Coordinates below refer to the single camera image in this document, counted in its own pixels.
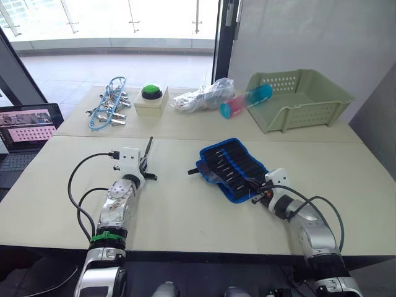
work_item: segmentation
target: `tabletop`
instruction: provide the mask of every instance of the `tabletop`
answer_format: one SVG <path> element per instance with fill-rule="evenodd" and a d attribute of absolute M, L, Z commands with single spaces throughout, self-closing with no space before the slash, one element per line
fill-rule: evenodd
<path fill-rule="evenodd" d="M 326 125 L 290 129 L 287 133 L 280 131 L 264 134 L 248 111 L 243 111 L 232 119 L 224 119 L 218 110 L 197 111 L 184 114 L 174 110 L 170 103 L 173 98 L 190 89 L 169 89 L 169 100 L 161 117 L 139 116 L 134 107 L 125 108 L 122 114 L 127 116 L 125 126 L 108 126 L 99 131 L 91 131 L 88 127 L 87 110 L 97 106 L 99 95 L 105 87 L 95 86 L 77 105 L 66 121 L 56 131 L 57 136 L 97 136 L 97 137 L 132 137 L 162 139 L 196 139 L 223 140 L 237 137 L 250 141 L 309 141 L 309 142 L 357 142 L 361 139 L 351 127 L 337 120 L 331 127 Z M 134 101 L 140 89 L 127 88 L 129 99 Z"/>
<path fill-rule="evenodd" d="M 86 249 L 76 209 L 67 196 L 67 180 L 84 157 L 121 147 L 144 150 L 148 139 L 52 137 L 1 202 L 1 244 Z M 139 251 L 300 254 L 290 243 L 287 225 L 261 205 L 233 204 L 218 187 L 199 175 L 187 175 L 199 150 L 213 140 L 154 139 L 147 181 L 139 194 L 136 232 L 127 249 Z M 286 168 L 291 185 L 308 197 L 328 198 L 345 225 L 344 256 L 393 255 L 395 183 L 365 145 L 328 142 L 258 142 L 243 144 L 269 170 Z M 120 178 L 116 160 L 96 157 L 84 163 L 72 184 L 75 199 L 93 187 L 109 187 Z M 84 207 L 98 220 L 104 193 L 94 192 Z M 317 206 L 339 240 L 331 208 Z"/>

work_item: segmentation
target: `green band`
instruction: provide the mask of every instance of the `green band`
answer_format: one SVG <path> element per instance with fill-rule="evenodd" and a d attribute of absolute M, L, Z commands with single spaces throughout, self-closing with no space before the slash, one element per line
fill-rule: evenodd
<path fill-rule="evenodd" d="M 105 231 L 100 235 L 96 235 L 93 238 L 91 238 L 90 242 L 94 242 L 96 240 L 101 240 L 101 239 L 121 239 L 123 241 L 125 241 L 126 239 L 124 237 L 122 237 L 121 235 L 117 235 L 117 234 L 112 234 L 109 231 Z"/>

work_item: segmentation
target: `laptop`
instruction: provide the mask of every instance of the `laptop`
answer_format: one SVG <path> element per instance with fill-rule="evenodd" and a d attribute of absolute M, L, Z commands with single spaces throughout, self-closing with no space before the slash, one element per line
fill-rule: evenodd
<path fill-rule="evenodd" d="M 0 188 L 10 188 L 62 124 L 58 104 L 0 107 L 0 138 L 8 154 L 0 165 Z"/>

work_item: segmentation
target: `laptop screen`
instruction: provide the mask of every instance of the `laptop screen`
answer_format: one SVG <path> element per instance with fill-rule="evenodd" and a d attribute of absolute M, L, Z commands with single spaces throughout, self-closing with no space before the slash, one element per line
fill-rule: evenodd
<path fill-rule="evenodd" d="M 0 108 L 0 137 L 9 152 L 40 149 L 63 122 L 58 104 Z"/>

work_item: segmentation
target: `white box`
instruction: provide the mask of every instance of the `white box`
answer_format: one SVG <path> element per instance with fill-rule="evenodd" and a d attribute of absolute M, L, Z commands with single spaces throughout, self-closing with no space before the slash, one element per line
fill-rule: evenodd
<path fill-rule="evenodd" d="M 168 86 L 162 90 L 162 96 L 158 99 L 148 100 L 142 97 L 142 92 L 139 92 L 134 101 L 136 113 L 140 116 L 161 116 L 165 109 L 166 102 L 168 102 Z"/>

